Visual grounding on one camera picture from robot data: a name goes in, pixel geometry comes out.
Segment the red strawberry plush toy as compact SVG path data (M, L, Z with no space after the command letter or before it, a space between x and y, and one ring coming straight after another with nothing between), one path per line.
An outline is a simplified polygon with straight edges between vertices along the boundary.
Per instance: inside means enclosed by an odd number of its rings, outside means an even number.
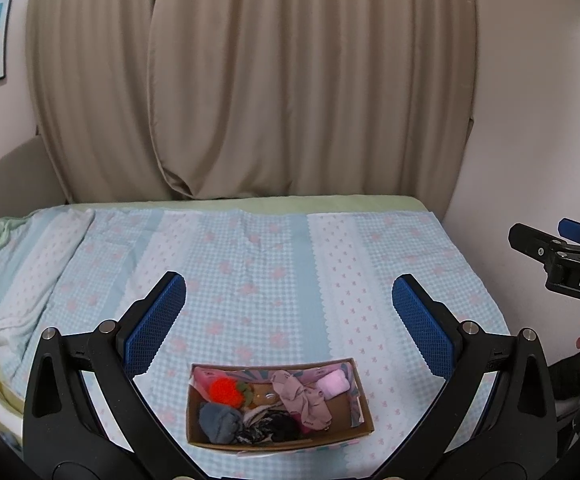
M249 384L230 377L215 379L209 385L207 393L209 401L228 405L236 410L247 408L253 399L253 392Z

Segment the grey sock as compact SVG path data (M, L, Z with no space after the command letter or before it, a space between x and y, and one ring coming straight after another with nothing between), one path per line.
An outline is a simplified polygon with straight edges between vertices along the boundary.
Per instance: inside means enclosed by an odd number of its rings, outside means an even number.
M243 427L243 415L226 404L205 403L199 411L199 425L212 444L230 444Z

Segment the pink fluffy plush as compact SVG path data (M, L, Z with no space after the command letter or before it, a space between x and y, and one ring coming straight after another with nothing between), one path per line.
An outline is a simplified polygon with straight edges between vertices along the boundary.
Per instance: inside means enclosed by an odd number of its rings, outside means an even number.
M351 383L343 370L333 370L333 372L319 378L315 382L315 387L322 393L325 400L329 401L336 396L347 393L351 389Z

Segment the pink cloth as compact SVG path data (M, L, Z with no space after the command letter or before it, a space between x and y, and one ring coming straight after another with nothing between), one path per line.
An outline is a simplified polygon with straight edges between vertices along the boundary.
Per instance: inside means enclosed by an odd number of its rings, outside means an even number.
M309 431L326 430L332 422L323 393L316 387L303 385L286 370L271 375L273 391L279 396L285 409Z

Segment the black patterned sock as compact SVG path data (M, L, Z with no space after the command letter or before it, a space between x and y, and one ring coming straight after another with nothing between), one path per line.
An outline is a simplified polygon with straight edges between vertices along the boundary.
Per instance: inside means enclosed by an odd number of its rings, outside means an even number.
M243 427L233 441L234 444L258 446L280 444L299 440L301 424L279 406L260 406L243 418Z

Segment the cardboard box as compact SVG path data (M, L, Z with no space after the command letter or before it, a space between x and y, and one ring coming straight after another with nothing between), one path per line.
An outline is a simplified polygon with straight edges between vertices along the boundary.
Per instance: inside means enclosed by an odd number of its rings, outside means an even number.
M243 368L194 364L188 443L229 453L332 448L372 434L352 359Z

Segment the brown teddy plush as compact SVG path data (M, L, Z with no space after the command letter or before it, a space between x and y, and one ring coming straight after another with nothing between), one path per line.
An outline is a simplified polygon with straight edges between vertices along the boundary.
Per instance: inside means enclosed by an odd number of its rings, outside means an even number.
M270 384L250 384L252 399L249 408L273 405L279 402L278 393Z

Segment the blue pink patterned blanket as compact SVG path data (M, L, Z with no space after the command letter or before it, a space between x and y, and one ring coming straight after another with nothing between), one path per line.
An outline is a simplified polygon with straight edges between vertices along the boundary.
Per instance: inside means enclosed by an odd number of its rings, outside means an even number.
M392 306L410 274L459 320L503 334L480 278L430 212L249 214L167 209L40 211L0 248L0 372L25 393L41 332L120 318L163 274L187 284L183 312L147 374L145 400L187 440L191 368L353 359L373 433L333 448L235 456L190 448L216 477L334 479L371 474L441 388Z

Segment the beige headboard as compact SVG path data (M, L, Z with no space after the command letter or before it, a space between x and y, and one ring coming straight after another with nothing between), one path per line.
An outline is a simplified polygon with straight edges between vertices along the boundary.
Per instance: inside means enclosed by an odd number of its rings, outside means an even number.
M66 203L41 136L34 136L0 158L0 218L25 217L38 209Z

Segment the beige curtain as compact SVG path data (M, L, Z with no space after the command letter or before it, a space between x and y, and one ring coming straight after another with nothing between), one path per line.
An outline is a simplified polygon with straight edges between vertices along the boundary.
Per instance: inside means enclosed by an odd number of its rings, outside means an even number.
M38 129L68 200L453 196L476 0L29 0Z

